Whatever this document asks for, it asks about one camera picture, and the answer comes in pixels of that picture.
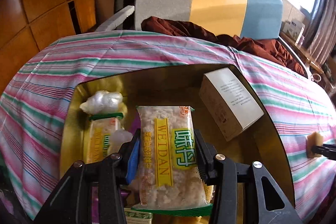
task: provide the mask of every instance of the gold metal tray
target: gold metal tray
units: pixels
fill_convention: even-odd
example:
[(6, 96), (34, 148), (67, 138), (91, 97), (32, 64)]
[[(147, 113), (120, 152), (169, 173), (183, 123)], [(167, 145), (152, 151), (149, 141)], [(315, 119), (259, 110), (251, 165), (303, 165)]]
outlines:
[[(198, 95), (203, 74), (224, 67), (228, 67), (235, 74), (265, 113), (250, 128), (229, 142), (224, 139)], [(89, 122), (88, 115), (80, 110), (79, 105), (98, 90), (122, 93), (127, 106), (125, 129), (130, 127), (137, 105), (190, 105), (195, 109), (192, 113), (194, 128), (201, 130), (206, 142), (214, 144), (218, 153), (236, 162), (245, 164), (251, 164), (255, 160), (262, 162), (292, 205), (295, 205), (292, 174), (278, 132), (264, 105), (234, 65), (198, 64), (160, 67), (109, 76), (78, 85), (73, 93), (63, 130), (60, 177), (74, 161), (86, 158)], [(242, 215), (241, 206), (238, 207), (238, 215)], [(167, 223), (162, 221), (161, 217), (157, 218), (154, 223)]]

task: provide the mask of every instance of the brown blanket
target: brown blanket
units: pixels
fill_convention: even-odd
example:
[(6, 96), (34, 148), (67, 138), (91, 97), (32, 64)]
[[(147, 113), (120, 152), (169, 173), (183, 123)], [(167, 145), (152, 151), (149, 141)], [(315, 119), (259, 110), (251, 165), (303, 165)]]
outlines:
[(238, 36), (230, 37), (227, 34), (215, 36), (212, 32), (192, 22), (166, 20), (157, 17), (145, 19), (141, 28), (143, 31), (157, 32), (176, 37), (194, 37), (214, 42), (224, 46), (231, 46), (239, 51), (273, 61), (304, 76), (303, 68), (296, 62), (290, 53), (276, 39), (253, 40)]

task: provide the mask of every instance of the striped bed sheet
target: striped bed sheet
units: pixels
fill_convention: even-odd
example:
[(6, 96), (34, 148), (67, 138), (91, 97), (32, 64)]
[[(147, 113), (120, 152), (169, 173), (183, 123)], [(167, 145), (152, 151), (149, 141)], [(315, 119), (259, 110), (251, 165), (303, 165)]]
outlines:
[(146, 68), (228, 63), (239, 68), (271, 116), (290, 163), (296, 211), (308, 221), (328, 194), (336, 162), (307, 159), (313, 131), (334, 143), (336, 112), (316, 83), (268, 60), (189, 37), (111, 31), (65, 37), (29, 60), (0, 98), (0, 149), (12, 185), (34, 219), (58, 182), (63, 124), (76, 85)]

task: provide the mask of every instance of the silver bolt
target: silver bolt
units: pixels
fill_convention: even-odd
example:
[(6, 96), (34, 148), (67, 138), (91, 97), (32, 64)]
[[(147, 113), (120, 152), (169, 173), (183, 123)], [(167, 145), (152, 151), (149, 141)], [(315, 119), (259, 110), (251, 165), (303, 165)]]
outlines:
[(74, 163), (73, 163), (73, 166), (75, 168), (80, 168), (83, 166), (83, 162), (81, 160), (76, 160)]
[(118, 159), (120, 159), (121, 158), (121, 155), (119, 154), (119, 153), (113, 153), (113, 154), (111, 154), (111, 159), (113, 159), (113, 160), (118, 160)]
[(225, 156), (223, 154), (217, 154), (216, 159), (217, 160), (225, 160)]
[(256, 167), (256, 168), (261, 168), (263, 165), (262, 165), (262, 163), (259, 162), (259, 161), (254, 161), (254, 162), (253, 162), (253, 166)]

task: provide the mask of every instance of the plastic wrapped item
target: plastic wrapped item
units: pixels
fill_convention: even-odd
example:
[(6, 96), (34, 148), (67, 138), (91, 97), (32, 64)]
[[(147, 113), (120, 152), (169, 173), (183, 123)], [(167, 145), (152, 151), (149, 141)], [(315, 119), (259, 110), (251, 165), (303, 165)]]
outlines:
[(122, 113), (92, 116), (90, 141), (86, 163), (103, 160), (107, 155), (118, 152), (121, 145), (132, 140), (133, 135), (121, 128)]
[(137, 110), (141, 204), (134, 208), (164, 211), (209, 206), (196, 164), (191, 108), (139, 106)]
[(99, 90), (79, 107), (88, 114), (108, 114), (118, 111), (123, 96), (119, 92)]

